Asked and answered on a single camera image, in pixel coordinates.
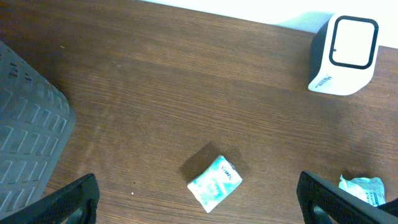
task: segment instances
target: tissue pack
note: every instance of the tissue pack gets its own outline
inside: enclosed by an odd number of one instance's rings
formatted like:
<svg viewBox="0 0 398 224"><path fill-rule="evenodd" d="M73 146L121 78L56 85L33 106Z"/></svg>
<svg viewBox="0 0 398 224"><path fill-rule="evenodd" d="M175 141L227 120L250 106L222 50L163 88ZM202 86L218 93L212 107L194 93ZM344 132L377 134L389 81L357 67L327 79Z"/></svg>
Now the tissue pack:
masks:
<svg viewBox="0 0 398 224"><path fill-rule="evenodd" d="M209 213L241 182L234 166L224 156L218 156L204 173L188 184L188 189Z"/></svg>

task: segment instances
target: brown desk surface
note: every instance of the brown desk surface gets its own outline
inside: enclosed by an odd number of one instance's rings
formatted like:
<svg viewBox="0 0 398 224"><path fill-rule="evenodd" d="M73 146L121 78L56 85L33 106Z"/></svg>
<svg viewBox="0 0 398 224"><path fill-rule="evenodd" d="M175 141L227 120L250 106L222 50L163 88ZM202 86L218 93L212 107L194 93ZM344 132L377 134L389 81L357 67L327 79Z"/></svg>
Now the brown desk surface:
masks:
<svg viewBox="0 0 398 224"><path fill-rule="evenodd" d="M322 95L311 33L128 0L0 5L0 38L77 113L46 194L95 173L98 223L302 223L302 170L398 197L398 50L359 92ZM244 180L206 214L187 182L219 154Z"/></svg>

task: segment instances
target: pocket tissue pack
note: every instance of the pocket tissue pack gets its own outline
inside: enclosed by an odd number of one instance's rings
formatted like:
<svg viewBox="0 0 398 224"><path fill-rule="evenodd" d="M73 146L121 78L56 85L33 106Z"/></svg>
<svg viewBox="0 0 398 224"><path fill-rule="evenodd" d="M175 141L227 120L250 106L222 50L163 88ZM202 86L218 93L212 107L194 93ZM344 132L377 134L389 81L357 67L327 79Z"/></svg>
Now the pocket tissue pack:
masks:
<svg viewBox="0 0 398 224"><path fill-rule="evenodd" d="M354 178L346 180L343 176L340 177L338 187L351 195L361 199L364 202L376 207L386 203L384 198L384 185L378 177L369 178Z"/></svg>
<svg viewBox="0 0 398 224"><path fill-rule="evenodd" d="M218 156L204 173L188 184L188 189L209 213L241 182L234 166L224 156Z"/></svg>

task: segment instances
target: crumpled plastic wrapper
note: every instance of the crumpled plastic wrapper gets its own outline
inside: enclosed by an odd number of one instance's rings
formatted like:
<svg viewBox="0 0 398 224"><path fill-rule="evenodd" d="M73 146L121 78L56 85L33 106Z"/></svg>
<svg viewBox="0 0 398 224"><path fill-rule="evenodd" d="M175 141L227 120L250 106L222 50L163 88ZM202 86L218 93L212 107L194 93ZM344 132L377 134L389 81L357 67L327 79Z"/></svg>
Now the crumpled plastic wrapper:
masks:
<svg viewBox="0 0 398 224"><path fill-rule="evenodd" d="M340 180L338 185L340 189L343 189L362 201L374 207L386 203L386 199L384 198L384 184L381 182L380 178L375 177L369 179L362 177L346 180L343 178L343 175L341 175Z"/></svg>
<svg viewBox="0 0 398 224"><path fill-rule="evenodd" d="M188 184L188 189L209 213L241 182L235 167L224 156L218 156L204 173Z"/></svg>

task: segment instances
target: white wall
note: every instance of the white wall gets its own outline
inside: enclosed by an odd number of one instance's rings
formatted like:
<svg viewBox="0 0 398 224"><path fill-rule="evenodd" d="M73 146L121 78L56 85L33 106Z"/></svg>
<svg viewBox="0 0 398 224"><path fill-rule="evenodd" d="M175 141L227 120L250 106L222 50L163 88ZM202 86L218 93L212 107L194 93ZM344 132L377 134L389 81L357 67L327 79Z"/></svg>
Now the white wall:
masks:
<svg viewBox="0 0 398 224"><path fill-rule="evenodd" d="M388 0L144 0L254 22L317 32L334 13L365 13L379 23L380 45L398 49L398 13Z"/></svg>

